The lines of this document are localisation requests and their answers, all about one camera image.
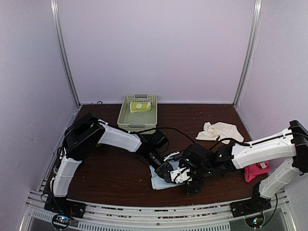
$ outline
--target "green plastic basket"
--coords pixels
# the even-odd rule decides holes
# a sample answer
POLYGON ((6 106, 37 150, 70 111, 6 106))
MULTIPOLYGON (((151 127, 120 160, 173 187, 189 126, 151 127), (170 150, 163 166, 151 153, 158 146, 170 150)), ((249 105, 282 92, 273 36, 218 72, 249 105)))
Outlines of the green plastic basket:
MULTIPOLYGON (((120 128, 128 131, 143 131, 156 128, 157 125, 157 96, 156 95, 127 95, 121 107, 117 120, 120 128), (151 111, 131 113, 130 102, 151 102, 151 111)), ((155 130, 143 132, 143 134, 153 134, 155 130)))

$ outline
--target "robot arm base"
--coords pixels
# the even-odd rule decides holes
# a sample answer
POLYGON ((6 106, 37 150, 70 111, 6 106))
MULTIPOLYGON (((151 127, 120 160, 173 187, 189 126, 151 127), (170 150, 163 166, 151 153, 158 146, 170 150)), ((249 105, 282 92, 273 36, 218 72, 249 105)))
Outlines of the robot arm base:
POLYGON ((260 196, 259 187, 260 183, 254 186, 253 194, 250 199, 237 201, 230 204, 231 212, 234 218, 262 212, 263 210, 271 208, 270 199, 265 199, 260 196))

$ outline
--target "white cloth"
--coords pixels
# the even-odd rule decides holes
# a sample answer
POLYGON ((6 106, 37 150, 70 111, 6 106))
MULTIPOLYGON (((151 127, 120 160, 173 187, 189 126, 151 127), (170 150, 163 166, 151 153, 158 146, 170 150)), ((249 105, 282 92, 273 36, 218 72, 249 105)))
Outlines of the white cloth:
POLYGON ((226 124, 222 122, 215 123, 213 125, 210 122, 206 122, 203 126, 203 131, 200 131, 196 140, 203 141, 215 141, 223 138, 233 138, 239 142, 243 142, 244 138, 237 130, 237 127, 233 124, 226 124))
MULTIPOLYGON (((169 161, 169 163, 173 166, 173 169, 177 169, 179 166, 179 161, 169 161)), ((164 179, 160 178, 156 172, 155 169, 150 166, 151 171, 151 182, 152 182, 152 188, 154 190, 162 190, 162 189, 168 189, 176 186, 180 186, 183 184, 174 184, 174 183, 166 183, 164 179)))

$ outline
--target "basket handle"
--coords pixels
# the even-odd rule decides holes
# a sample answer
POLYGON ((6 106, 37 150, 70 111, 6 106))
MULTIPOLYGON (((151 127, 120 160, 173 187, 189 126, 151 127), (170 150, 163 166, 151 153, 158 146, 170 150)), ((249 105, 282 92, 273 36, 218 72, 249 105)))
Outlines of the basket handle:
POLYGON ((142 94, 135 95, 135 99, 136 98, 148 98, 148 95, 142 95, 142 94))
POLYGON ((145 128, 144 124, 130 124, 130 128, 145 128))

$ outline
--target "black mount bracket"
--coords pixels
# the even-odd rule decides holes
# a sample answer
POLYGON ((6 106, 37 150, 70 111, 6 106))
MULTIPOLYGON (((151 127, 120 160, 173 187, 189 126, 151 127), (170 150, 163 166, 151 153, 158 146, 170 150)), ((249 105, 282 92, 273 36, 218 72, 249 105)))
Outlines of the black mount bracket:
POLYGON ((234 218, 247 216, 253 213, 262 212, 271 208, 270 199, 260 197, 260 182, 253 188, 253 194, 250 199, 233 202, 230 204, 231 212, 234 218))
POLYGON ((81 202, 69 201, 66 199, 66 197, 54 198, 49 190, 44 209, 53 213, 63 214, 68 218, 83 218, 86 204, 81 202))

